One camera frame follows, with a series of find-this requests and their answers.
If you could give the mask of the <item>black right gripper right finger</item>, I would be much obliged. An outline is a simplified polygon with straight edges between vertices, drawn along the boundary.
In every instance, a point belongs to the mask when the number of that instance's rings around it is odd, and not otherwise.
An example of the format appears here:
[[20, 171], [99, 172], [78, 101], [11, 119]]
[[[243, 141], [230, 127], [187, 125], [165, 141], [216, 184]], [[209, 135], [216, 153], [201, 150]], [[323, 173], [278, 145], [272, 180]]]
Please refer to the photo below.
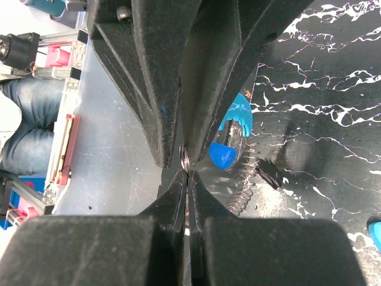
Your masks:
[[330, 220], [239, 218], [189, 174], [193, 285], [365, 285], [344, 230]]

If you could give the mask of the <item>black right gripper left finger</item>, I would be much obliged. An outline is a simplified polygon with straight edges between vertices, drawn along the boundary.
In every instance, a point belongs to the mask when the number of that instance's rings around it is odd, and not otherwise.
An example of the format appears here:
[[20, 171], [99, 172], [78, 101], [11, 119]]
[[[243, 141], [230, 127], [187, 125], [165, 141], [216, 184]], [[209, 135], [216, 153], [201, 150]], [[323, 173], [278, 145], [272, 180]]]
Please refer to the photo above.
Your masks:
[[186, 175], [136, 216], [40, 216], [1, 258], [2, 285], [181, 285]]

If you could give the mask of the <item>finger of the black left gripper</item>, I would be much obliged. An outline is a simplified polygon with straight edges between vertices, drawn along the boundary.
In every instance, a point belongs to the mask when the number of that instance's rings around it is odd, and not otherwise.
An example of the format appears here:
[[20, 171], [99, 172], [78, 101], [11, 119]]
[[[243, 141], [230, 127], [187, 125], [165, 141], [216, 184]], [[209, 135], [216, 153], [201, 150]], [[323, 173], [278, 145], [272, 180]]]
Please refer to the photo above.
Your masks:
[[186, 152], [202, 160], [265, 50], [311, 1], [211, 1], [196, 17], [180, 68]]
[[88, 1], [94, 53], [138, 118], [160, 168], [174, 152], [179, 116], [177, 52], [169, 45], [171, 1]]

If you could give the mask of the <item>blue capped key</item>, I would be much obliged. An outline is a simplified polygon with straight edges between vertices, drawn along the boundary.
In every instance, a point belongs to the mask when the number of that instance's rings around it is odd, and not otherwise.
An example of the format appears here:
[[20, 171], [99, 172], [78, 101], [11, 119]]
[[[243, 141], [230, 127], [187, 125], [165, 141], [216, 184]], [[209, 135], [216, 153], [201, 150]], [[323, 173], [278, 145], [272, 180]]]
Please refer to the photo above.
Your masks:
[[218, 142], [212, 142], [209, 147], [211, 161], [221, 170], [230, 168], [236, 158], [236, 150]]

